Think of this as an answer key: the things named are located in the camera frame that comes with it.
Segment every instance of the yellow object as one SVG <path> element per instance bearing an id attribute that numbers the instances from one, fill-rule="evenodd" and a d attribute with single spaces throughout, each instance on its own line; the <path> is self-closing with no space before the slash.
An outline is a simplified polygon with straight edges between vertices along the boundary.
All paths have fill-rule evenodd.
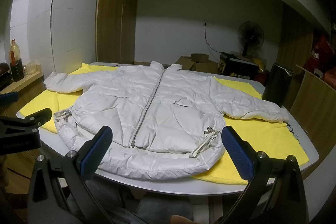
<path id="1" fill-rule="evenodd" d="M 261 94 L 248 83 L 216 77 L 215 79 L 223 85 L 261 99 Z M 294 155 L 299 165 L 303 165 L 309 160 L 298 140 L 287 129 L 285 123 L 266 122 L 258 119 L 235 120 L 228 116 L 224 116 L 224 119 L 226 125 L 232 126 L 238 135 L 244 141 L 248 141 L 256 151 L 264 151 L 269 157 L 277 159 L 285 159 L 288 155 Z M 240 177 L 227 151 L 209 171 L 195 175 L 193 178 L 224 184 L 248 183 Z"/>
<path id="2" fill-rule="evenodd" d="M 99 70 L 116 70 L 117 68 L 118 67 L 93 66 L 82 63 L 81 68 L 75 70 L 70 74 L 78 75 L 81 73 L 94 72 Z M 62 94 L 54 91 L 45 90 L 40 95 L 36 96 L 33 100 L 31 100 L 28 104 L 26 104 L 23 108 L 21 108 L 20 113 L 26 117 L 41 109 L 49 107 L 51 109 L 52 115 L 54 115 L 55 112 L 72 106 L 77 98 L 82 94 L 82 91 Z M 42 128 L 53 133 L 57 133 L 53 118 L 49 122 L 45 123 Z"/>
<path id="3" fill-rule="evenodd" d="M 116 70 L 117 67 L 90 66 L 82 64 L 82 67 L 71 74 L 80 74 L 98 70 Z M 218 82 L 231 88 L 241 90 L 254 97 L 261 98 L 261 95 L 248 83 L 215 78 Z M 23 116 L 30 115 L 43 108 L 49 107 L 54 114 L 57 111 L 68 108 L 82 94 L 82 91 L 70 94 L 61 94 L 45 90 L 39 96 L 26 104 L 20 113 Z M 308 161 L 308 157 L 295 139 L 293 134 L 287 129 L 285 123 L 266 122 L 257 119 L 235 120 L 224 116 L 226 124 L 232 126 L 239 136 L 248 141 L 256 151 L 265 151 L 269 157 L 285 159 L 288 155 L 294 155 L 299 165 Z M 57 133 L 53 119 L 47 122 L 43 128 Z M 234 166 L 228 152 L 207 172 L 193 176 L 193 178 L 205 181 L 225 183 L 225 184 L 247 184 L 241 179 Z"/>

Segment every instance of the blue gripper pad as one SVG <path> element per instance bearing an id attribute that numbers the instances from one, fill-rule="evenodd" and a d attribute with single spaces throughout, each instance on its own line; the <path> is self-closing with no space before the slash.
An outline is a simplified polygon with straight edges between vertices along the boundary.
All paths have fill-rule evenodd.
<path id="1" fill-rule="evenodd" d="M 222 143 L 228 151 L 230 158 L 236 166 L 242 179 L 250 182 L 254 176 L 254 167 L 251 155 L 255 151 L 248 151 L 252 147 L 247 147 L 236 131 L 231 127 L 224 127 L 222 130 Z"/>
<path id="2" fill-rule="evenodd" d="M 9 105 L 19 99 L 17 92 L 0 94 L 0 106 Z"/>
<path id="3" fill-rule="evenodd" d="M 103 126 L 90 141 L 78 151 L 76 167 L 82 179 L 92 179 L 113 139 L 111 128 Z"/>

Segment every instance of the open cardboard box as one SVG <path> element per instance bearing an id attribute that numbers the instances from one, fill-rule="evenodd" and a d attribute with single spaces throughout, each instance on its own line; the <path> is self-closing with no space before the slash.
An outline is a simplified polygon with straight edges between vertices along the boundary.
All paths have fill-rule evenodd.
<path id="1" fill-rule="evenodd" d="M 207 54 L 191 54 L 181 56 L 176 64 L 182 65 L 182 69 L 218 74 L 218 64 L 209 60 Z"/>

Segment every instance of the metal screw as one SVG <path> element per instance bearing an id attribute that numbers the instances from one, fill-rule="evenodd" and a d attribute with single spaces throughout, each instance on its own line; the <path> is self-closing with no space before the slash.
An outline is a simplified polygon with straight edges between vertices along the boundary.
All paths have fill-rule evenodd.
<path id="1" fill-rule="evenodd" d="M 257 153 L 257 155 L 258 155 L 258 157 L 261 158 L 261 159 L 266 158 L 266 153 L 263 152 L 263 151 L 259 151 L 259 152 Z"/>
<path id="2" fill-rule="evenodd" d="M 43 161 L 44 160 L 44 155 L 39 155 L 38 157 L 37 157 L 37 161 Z"/>
<path id="3" fill-rule="evenodd" d="M 296 161 L 296 158 L 293 155 L 288 156 L 288 159 L 292 162 Z"/>
<path id="4" fill-rule="evenodd" d="M 76 156 L 77 152 L 75 150 L 71 150 L 67 153 L 67 156 L 69 158 L 73 158 L 74 156 Z"/>

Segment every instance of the black box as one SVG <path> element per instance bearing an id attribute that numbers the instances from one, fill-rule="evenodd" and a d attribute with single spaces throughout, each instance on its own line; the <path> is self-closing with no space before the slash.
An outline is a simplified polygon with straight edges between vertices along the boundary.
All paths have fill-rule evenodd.
<path id="1" fill-rule="evenodd" d="M 219 72 L 221 75 L 253 80 L 258 74 L 259 66 L 255 63 L 239 59 L 234 54 L 220 54 Z"/>

